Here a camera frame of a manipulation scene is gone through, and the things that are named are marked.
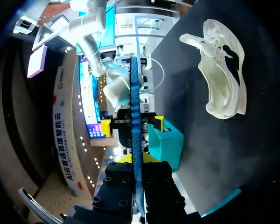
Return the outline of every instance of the bolt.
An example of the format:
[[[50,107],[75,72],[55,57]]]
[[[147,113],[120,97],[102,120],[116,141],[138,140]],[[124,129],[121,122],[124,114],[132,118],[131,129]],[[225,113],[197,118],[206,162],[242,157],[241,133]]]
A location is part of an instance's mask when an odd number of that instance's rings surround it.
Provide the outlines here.
[[[129,183],[129,181],[130,181],[129,179],[123,179],[122,180],[123,183]]]
[[[93,198],[93,203],[99,203],[100,201],[101,201],[101,198],[98,197],[98,196],[95,196],[95,197]]]
[[[118,203],[118,205],[119,205],[120,207],[122,207],[122,208],[126,207],[127,204],[128,204],[128,203],[127,203],[126,200],[120,200],[119,203]]]
[[[106,177],[106,178],[105,178],[105,181],[106,181],[106,182],[110,182],[111,180],[112,180],[112,178],[110,178],[110,177]]]

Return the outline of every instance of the yellow bracket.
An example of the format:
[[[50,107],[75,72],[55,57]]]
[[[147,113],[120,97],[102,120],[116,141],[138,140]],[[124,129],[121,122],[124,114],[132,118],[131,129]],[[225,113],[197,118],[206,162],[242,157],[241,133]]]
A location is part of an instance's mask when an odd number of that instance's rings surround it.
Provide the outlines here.
[[[143,162],[144,163],[147,163],[147,162],[161,162],[160,160],[157,160],[156,158],[152,157],[151,155],[149,155],[149,154],[147,154],[145,152],[142,152],[142,155],[143,155]],[[132,154],[128,154],[128,155],[126,155],[125,157],[121,158],[120,160],[118,160],[116,162],[121,162],[121,163],[129,162],[129,163],[132,163]]]
[[[105,134],[109,138],[111,137],[111,127],[110,127],[110,124],[111,124],[111,120],[110,119],[101,120],[102,132],[103,132],[103,134]]]
[[[155,116],[154,117],[156,120],[159,120],[160,121],[160,127],[161,127],[161,129],[160,129],[160,131],[161,132],[163,132],[164,131],[164,116],[162,116],[162,115],[159,115],[159,116]]]

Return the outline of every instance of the white robotic arm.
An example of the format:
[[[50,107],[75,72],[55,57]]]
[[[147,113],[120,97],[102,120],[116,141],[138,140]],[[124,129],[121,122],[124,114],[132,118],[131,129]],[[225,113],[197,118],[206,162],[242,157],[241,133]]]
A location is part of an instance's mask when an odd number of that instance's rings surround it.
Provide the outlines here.
[[[93,73],[99,77],[106,71],[101,63],[101,57],[96,41],[92,34],[104,32],[106,28],[106,7],[108,0],[72,0],[71,7],[75,10],[86,11],[86,15],[72,20],[69,32],[77,41],[83,54],[87,57]]]
[[[92,34],[103,33],[106,28],[106,7],[120,0],[72,0],[71,8],[85,11],[86,15],[72,20],[69,32],[86,56],[92,73],[96,77],[106,74],[113,82],[104,87],[106,98],[116,108],[129,99],[129,72],[112,62],[111,58],[101,60],[100,52]],[[139,76],[141,86],[143,78]]]

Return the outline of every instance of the metal frame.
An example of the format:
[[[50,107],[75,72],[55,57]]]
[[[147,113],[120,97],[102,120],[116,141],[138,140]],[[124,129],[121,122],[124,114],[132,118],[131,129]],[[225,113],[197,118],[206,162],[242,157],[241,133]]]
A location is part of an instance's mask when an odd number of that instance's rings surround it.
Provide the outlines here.
[[[46,224],[62,224],[63,222],[60,221],[55,216],[52,216],[48,213],[33,197],[28,194],[24,188],[18,190],[18,193],[26,206],[30,208],[31,211],[44,223]]]
[[[173,9],[156,7],[156,6],[120,6],[120,7],[116,7],[116,9],[122,9],[122,8],[149,8],[149,9],[162,10],[162,11],[167,11],[167,12],[172,12],[172,13],[178,13],[176,10],[173,10]]]
[[[158,38],[164,38],[165,36],[162,36],[162,35],[151,35],[151,34],[127,34],[127,35],[115,36],[115,39],[123,38],[123,37],[158,37]]]

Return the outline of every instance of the black table surface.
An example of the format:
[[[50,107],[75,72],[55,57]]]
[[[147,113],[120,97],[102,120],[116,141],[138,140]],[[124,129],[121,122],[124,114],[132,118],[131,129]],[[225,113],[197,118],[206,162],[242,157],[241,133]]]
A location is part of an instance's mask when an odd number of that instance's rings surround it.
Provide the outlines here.
[[[239,39],[244,51],[247,111],[228,121],[208,114],[208,86],[197,68],[200,53],[181,43],[189,33],[203,37],[203,22],[215,19]],[[152,54],[165,70],[154,91],[155,110],[184,134],[177,172],[203,215],[242,185],[261,187],[280,168],[280,51],[272,33],[240,0],[199,0]],[[162,77],[153,63],[154,86]]]

